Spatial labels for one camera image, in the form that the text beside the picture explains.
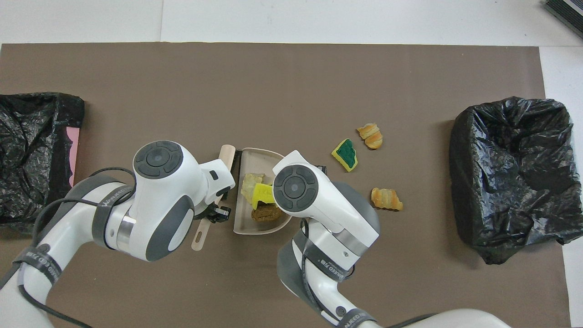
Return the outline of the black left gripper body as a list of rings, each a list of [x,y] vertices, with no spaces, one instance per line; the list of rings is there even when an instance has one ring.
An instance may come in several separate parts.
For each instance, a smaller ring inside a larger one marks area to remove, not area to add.
[[[203,210],[201,213],[196,215],[196,220],[207,219],[207,220],[210,220],[210,222],[215,223],[216,222],[216,208],[217,208],[217,205],[215,203],[208,205],[208,207],[205,210]]]

